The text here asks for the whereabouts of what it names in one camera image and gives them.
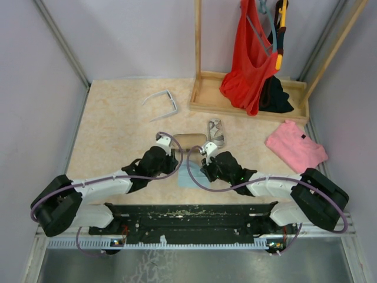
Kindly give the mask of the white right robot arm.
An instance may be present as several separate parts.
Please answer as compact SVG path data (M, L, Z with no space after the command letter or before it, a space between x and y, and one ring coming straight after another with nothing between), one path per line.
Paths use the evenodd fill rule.
M202 155L201 171L210 182L224 181L239 195L278 199L263 218L268 232L305 221L332 233L346 232L344 209L349 195L320 171L308 168L295 175L271 176L243 168L228 151ZM336 229L339 220L344 221L341 230Z

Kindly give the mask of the map print glasses case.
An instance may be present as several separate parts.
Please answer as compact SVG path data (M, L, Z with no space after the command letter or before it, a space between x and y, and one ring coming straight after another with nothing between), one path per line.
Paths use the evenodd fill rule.
M220 119L210 119L208 122L209 141L214 143L218 148L225 146L223 123Z

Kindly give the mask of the light blue cloth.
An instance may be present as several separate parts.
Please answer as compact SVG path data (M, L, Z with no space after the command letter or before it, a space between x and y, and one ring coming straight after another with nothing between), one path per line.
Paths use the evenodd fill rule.
M210 187L210 182L206 175L200 171L200 166L192 161L189 161L189 168L191 174L196 179L196 181L205 187ZM200 188L190 177L187 170L187 162L183 161L182 165L178 170L178 181L177 184L179 187L185 188Z

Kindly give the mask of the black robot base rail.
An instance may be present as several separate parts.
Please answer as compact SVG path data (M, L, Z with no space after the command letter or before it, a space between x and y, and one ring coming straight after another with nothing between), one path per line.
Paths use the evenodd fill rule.
M90 225L85 236L125 238L127 245L251 244L265 237L285 239L298 230L298 221L278 225L270 204L230 205L111 205L115 215L106 228Z

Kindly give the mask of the plaid brown glasses case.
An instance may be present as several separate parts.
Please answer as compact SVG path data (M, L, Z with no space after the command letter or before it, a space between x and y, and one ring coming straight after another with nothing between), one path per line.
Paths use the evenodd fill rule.
M208 139L203 133L184 133L173 136L180 144L183 152L188 152L194 146L202 146Z

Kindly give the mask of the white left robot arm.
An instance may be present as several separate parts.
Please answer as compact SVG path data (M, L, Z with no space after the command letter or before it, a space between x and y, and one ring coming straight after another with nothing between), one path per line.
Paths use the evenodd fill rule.
M109 203L96 204L113 195L126 195L145 188L152 180L173 175L182 161L153 146L140 159L120 170L95 179L74 183L66 175L55 177L31 204L31 218L46 236L53 237L68 228L95 227L115 234L123 226Z

